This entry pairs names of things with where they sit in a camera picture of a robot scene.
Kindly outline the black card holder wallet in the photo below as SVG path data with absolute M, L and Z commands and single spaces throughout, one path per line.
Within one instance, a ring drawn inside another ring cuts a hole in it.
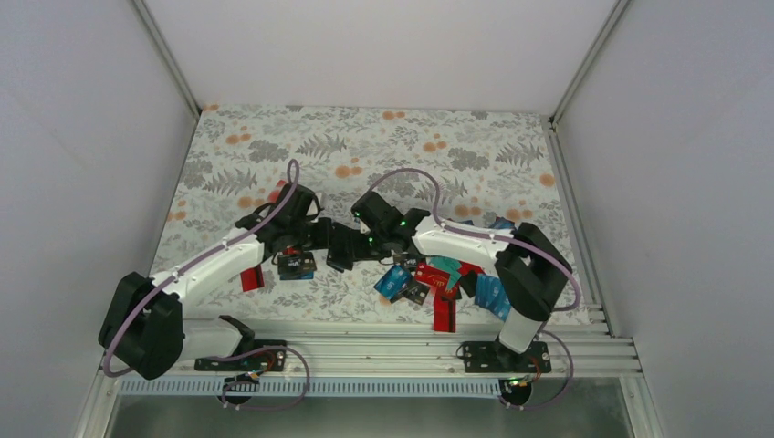
M 356 262 L 368 259 L 366 236 L 359 230 L 334 223 L 329 236 L 327 265 L 343 273 L 352 270 Z

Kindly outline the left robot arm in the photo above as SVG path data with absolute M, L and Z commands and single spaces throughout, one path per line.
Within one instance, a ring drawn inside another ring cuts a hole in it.
M 219 358 L 240 370 L 254 357 L 251 330 L 226 315 L 194 318 L 194 304 L 228 280 L 260 267 L 274 255 L 301 248 L 321 223 L 319 194 L 287 184 L 273 203 L 255 209 L 209 248 L 168 270 L 131 272 L 116 286 L 98 335 L 103 371 L 121 360 L 153 380 L 180 361 Z

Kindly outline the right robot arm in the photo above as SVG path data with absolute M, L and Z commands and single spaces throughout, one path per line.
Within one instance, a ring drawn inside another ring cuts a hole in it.
M 528 362 L 528 347 L 572 280 L 569 262 L 535 225 L 492 229 L 459 224 L 424 209 L 403 213 L 375 192 L 364 194 L 350 211 L 376 243 L 391 250 L 448 257 L 498 278 L 511 310 L 497 336 L 496 363 L 516 371 Z

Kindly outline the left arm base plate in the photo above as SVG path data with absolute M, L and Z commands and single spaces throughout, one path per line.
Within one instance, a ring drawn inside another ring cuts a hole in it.
M 287 342 L 282 339 L 255 339 L 253 345 L 240 346 L 233 353 L 238 360 L 197 359 L 193 368 L 197 371 L 258 372 L 282 371 L 285 367 Z

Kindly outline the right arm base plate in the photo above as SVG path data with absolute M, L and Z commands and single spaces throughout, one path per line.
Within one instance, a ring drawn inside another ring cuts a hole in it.
M 516 353 L 496 341 L 462 342 L 456 356 L 467 373 L 544 373 L 552 365 L 546 342 L 533 341 L 523 353 Z

